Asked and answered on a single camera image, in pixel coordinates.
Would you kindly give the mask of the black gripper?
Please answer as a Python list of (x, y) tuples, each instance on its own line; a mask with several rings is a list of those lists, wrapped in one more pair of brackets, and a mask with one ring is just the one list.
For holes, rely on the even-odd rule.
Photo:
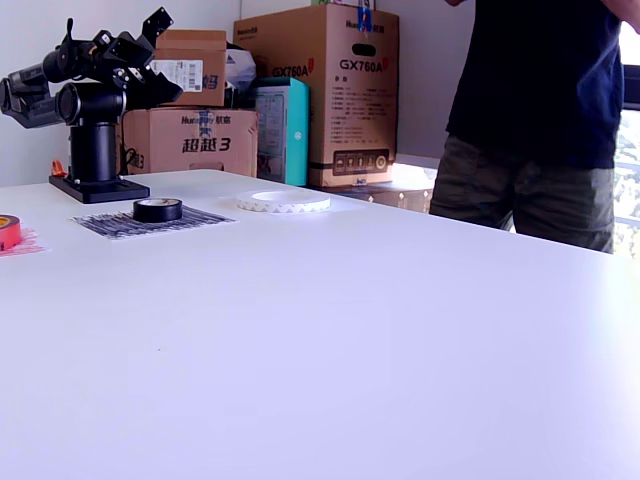
[(92, 79), (128, 93), (140, 93), (143, 107), (156, 107), (180, 96), (182, 88), (160, 72), (147, 72), (155, 53), (155, 44), (145, 35), (134, 38), (129, 32), (113, 36), (100, 31), (93, 39)]

